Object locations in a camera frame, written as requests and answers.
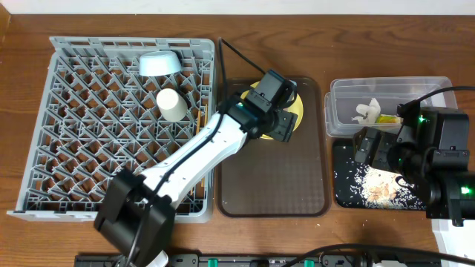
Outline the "yellow green snack wrapper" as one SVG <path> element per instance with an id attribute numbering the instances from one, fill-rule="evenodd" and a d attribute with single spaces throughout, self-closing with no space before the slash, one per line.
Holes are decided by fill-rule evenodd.
<path id="1" fill-rule="evenodd" d="M 401 124 L 403 118 L 395 115 L 380 114 L 376 119 L 376 124 Z"/>

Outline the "white tissue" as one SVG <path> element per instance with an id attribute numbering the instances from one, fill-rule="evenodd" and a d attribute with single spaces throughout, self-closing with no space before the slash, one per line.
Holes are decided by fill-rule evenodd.
<path id="1" fill-rule="evenodd" d="M 362 125 L 371 125 L 375 124 L 379 118 L 381 106 L 376 98 L 372 98 L 368 105 L 358 104 L 356 106 L 356 112 L 358 116 L 353 117 L 353 121 L 357 121 L 358 124 Z"/>

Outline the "cream cup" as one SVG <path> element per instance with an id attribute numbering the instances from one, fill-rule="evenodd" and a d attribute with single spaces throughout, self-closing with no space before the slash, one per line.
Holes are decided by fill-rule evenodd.
<path id="1" fill-rule="evenodd" d="M 179 122 L 186 116 L 188 105 L 176 90 L 164 88 L 157 94 L 156 100 L 164 120 Z"/>

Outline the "light blue bowl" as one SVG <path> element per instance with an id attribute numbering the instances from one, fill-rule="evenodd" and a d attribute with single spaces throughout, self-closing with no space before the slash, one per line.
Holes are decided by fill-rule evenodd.
<path id="1" fill-rule="evenodd" d="M 141 55 L 139 75 L 165 76 L 181 71 L 181 63 L 173 51 L 155 51 Z"/>

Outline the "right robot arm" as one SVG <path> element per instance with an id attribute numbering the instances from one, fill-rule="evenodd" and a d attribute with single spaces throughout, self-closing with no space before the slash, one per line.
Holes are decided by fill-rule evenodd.
<path id="1" fill-rule="evenodd" d="M 469 118 L 461 110 L 416 106 L 398 133 L 363 127 L 353 136 L 354 159 L 389 171 L 421 200 L 430 219 L 462 227 L 474 218 L 474 173 L 469 171 Z"/>

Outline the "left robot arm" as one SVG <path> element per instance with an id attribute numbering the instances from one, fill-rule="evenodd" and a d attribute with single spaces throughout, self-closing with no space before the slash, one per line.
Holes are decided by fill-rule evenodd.
<path id="1" fill-rule="evenodd" d="M 117 173 L 94 226 L 121 252 L 119 265 L 165 266 L 176 210 L 191 188 L 249 139 L 265 135 L 288 142 L 302 115 L 296 93 L 284 103 L 256 103 L 250 94 L 232 96 L 170 157 L 140 174 L 127 168 Z"/>

